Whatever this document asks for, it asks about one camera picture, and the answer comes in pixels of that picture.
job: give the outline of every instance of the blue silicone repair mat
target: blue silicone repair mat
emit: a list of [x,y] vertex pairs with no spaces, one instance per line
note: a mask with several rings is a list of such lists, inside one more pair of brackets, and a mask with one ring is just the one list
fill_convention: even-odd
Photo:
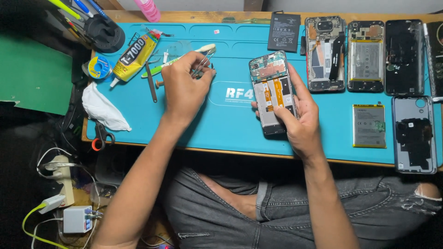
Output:
[[[161,30],[174,37],[162,36],[158,48],[176,41],[188,40],[193,49],[215,43],[216,54],[211,62],[217,70],[208,98],[194,122],[180,139],[178,145],[191,148],[293,155],[285,134],[265,137],[260,121],[251,108],[255,100],[249,74],[251,59],[270,53],[267,50],[269,25],[220,23],[143,23],[150,29]],[[144,33],[142,23],[119,23],[126,35],[126,43],[135,32]],[[304,26],[300,27],[298,49]],[[125,45],[114,54],[102,54],[116,62],[126,50]],[[306,82],[306,57],[287,53],[288,61]],[[164,88],[156,90],[158,103],[154,103],[147,79],[141,79],[143,68],[127,84],[117,84],[114,89],[108,82],[99,83],[98,90],[123,114],[132,131],[112,131],[117,142],[147,144],[164,112]],[[154,77],[161,80],[161,74]],[[425,94],[430,95],[426,73]],[[323,147],[327,158],[337,160],[394,163],[391,97],[384,93],[327,93],[314,94],[320,109]],[[352,104],[385,105],[387,149],[352,147]],[[438,164],[442,156],[442,118],[440,105],[434,106],[435,137]],[[87,137],[94,139],[94,122],[88,122]]]

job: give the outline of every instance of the white cloth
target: white cloth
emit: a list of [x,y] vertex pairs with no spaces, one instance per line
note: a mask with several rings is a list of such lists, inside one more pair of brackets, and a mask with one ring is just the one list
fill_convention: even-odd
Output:
[[97,89],[97,83],[91,82],[82,96],[83,107],[90,119],[96,119],[108,129],[131,131],[121,112]]

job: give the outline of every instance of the hand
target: hand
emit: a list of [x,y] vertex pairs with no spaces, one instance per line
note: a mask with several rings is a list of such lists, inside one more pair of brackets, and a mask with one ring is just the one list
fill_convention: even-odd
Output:
[[216,73],[214,69],[205,66],[202,69],[204,74],[199,80],[191,78],[192,69],[195,70],[203,59],[204,65],[211,64],[204,55],[191,51],[162,69],[167,101],[163,116],[168,117],[169,121],[184,125],[185,128],[200,109]]
[[[289,63],[288,71],[297,94],[294,95],[294,102],[300,119],[297,120],[288,109],[279,106],[274,106],[274,113],[286,125],[292,149],[301,159],[308,160],[316,156],[324,156],[319,129],[319,107],[312,99],[300,75]],[[254,101],[251,105],[257,108],[257,102]],[[258,111],[255,111],[255,114],[260,117]]]

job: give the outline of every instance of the pink bottle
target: pink bottle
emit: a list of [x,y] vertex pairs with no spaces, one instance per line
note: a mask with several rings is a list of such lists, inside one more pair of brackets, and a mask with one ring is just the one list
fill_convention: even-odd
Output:
[[160,21],[160,11],[153,0],[134,0],[134,2],[149,22],[156,23]]

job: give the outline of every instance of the jeans pocket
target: jeans pocket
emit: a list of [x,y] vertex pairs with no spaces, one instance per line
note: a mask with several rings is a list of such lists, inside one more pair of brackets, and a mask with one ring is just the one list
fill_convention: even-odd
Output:
[[206,237],[214,237],[215,234],[211,232],[205,232],[205,233],[177,233],[177,236],[180,239],[187,239],[187,238],[206,238]]

